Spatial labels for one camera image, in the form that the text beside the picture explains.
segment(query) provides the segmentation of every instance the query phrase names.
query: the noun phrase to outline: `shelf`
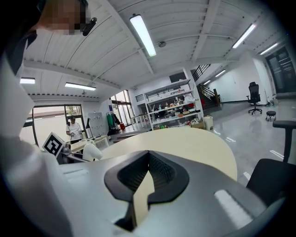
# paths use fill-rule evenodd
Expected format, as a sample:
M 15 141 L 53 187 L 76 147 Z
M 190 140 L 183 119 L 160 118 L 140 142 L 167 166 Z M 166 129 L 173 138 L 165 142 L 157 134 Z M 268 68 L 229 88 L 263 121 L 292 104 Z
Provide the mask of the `shelf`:
M 154 114 L 154 113 L 158 113 L 158 112 L 161 112 L 161 111 L 165 111 L 165 110 L 170 110 L 170 109 L 174 109 L 174 108 L 177 108 L 177 107 L 186 106 L 186 105 L 192 104 L 192 103 L 195 103 L 195 101 L 194 102 L 190 102 L 190 103 L 185 103 L 185 104 L 182 104 L 182 105 L 179 105 L 179 106 L 168 107 L 167 109 L 157 110 L 157 111 L 151 112 L 149 114 Z
M 170 118 L 170 119 L 166 119 L 166 120 L 163 120 L 163 121 L 159 121 L 159 122 L 154 122 L 152 123 L 152 125 L 157 125 L 157 124 L 162 124 L 162 123 L 166 123 L 166 122 L 169 122 L 169 121 L 173 121 L 173 120 L 177 120 L 177 119 L 183 119 L 183 118 L 186 118 L 186 117 L 190 117 L 190 116 L 194 116 L 194 115 L 197 115 L 199 114 L 200 112 L 196 112 L 196 113 L 191 113 L 191 114 L 187 114 L 183 117 L 176 117 L 176 118 Z
M 171 94 L 169 96 L 166 96 L 166 97 L 163 97 L 163 98 L 160 98 L 158 100 L 153 100 L 153 101 L 148 101 L 147 104 L 155 104 L 157 102 L 160 102 L 160 101 L 164 101 L 164 100 L 167 100 L 169 98 L 174 98 L 174 97 L 177 97 L 177 96 L 180 96 L 180 95 L 183 95 L 183 94 L 189 94 L 193 92 L 193 90 L 189 90 L 189 91 L 184 91 L 184 92 L 180 92 L 180 93 L 176 93 L 176 94 Z
M 153 90 L 153 91 L 148 91 L 146 92 L 145 94 L 147 96 L 149 95 L 153 95 L 153 94 L 157 94 L 157 93 L 161 93 L 163 91 L 167 91 L 167 90 L 170 90 L 170 89 L 174 89 L 176 87 L 180 87 L 180 86 L 183 86 L 183 85 L 187 85 L 188 83 L 190 82 L 190 79 L 186 79 L 186 80 L 179 80 L 177 82 L 174 82 L 174 83 L 171 83 L 165 87 L 161 87 L 161 88 L 158 88 L 156 90 Z

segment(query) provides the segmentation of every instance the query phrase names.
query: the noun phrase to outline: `white shelving unit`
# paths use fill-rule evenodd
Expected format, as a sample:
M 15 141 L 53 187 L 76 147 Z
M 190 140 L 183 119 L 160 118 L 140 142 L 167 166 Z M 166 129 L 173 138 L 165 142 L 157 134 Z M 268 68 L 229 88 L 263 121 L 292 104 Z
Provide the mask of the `white shelving unit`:
M 148 108 L 152 108 L 152 105 L 156 105 L 156 103 L 159 104 L 164 104 L 165 101 L 172 101 L 174 98 L 179 97 L 179 96 L 184 96 L 186 94 L 191 94 L 196 100 L 194 102 L 189 102 L 189 103 L 184 103 L 181 105 L 176 105 L 176 106 L 172 106 L 172 107 L 168 107 L 165 109 L 161 109 L 158 111 L 154 111 L 154 112 L 149 112 L 150 110 Z M 204 117 L 204 113 L 201 107 L 201 103 L 200 103 L 200 98 L 199 98 L 199 94 L 197 91 L 197 87 L 195 84 L 195 81 L 193 79 L 186 79 L 186 80 L 179 80 L 178 82 L 175 83 L 171 83 L 167 86 L 158 88 L 156 90 L 153 91 L 149 91 L 146 92 L 146 98 L 145 99 L 145 105 L 146 105 L 146 109 L 148 112 L 148 117 L 149 117 L 149 121 L 151 124 L 151 128 L 152 130 L 154 129 L 155 125 L 160 125 L 160 124 L 164 124 L 164 123 L 168 123 L 174 120 L 180 120 L 180 119 L 184 119 L 184 118 L 198 118 L 198 119 L 203 119 Z M 188 104 L 192 104 L 194 103 L 194 108 L 195 111 L 184 115 L 183 117 L 175 117 L 174 114 L 172 114 L 172 116 L 168 117 L 168 118 L 163 118 L 160 121 L 157 121 L 155 119 L 155 114 L 159 113 L 159 112 L 163 112 L 163 111 L 167 111 L 167 110 L 174 110 L 176 108 L 179 107 L 183 107 L 186 106 Z

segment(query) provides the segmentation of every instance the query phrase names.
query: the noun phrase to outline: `round table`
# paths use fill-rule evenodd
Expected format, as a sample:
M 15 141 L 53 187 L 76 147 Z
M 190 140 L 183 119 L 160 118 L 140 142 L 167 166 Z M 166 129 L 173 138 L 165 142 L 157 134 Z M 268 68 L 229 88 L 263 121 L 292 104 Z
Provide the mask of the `round table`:
M 140 150 L 154 150 L 210 165 L 237 180 L 229 146 L 217 135 L 197 128 L 168 128 L 129 137 L 103 150 L 103 159 Z

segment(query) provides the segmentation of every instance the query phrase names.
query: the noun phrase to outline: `white t-shirt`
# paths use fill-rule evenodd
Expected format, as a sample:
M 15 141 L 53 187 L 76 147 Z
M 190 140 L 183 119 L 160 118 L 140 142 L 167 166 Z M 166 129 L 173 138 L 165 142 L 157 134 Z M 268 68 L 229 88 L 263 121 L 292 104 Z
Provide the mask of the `white t-shirt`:
M 74 136 L 71 136 L 71 141 L 76 141 L 79 139 L 82 139 L 82 134 L 81 134 L 81 128 L 79 123 L 70 123 L 70 126 L 66 125 L 66 131 L 71 132 L 71 134 L 73 133 Z

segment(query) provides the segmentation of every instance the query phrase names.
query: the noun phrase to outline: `white cylinder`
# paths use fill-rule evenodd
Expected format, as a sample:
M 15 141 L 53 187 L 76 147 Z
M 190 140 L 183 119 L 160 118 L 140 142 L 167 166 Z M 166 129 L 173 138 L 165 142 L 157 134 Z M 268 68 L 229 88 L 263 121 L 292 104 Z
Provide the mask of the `white cylinder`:
M 213 129 L 214 123 L 213 123 L 213 117 L 212 116 L 206 116 L 204 117 L 204 123 L 205 123 L 205 129 L 210 130 Z

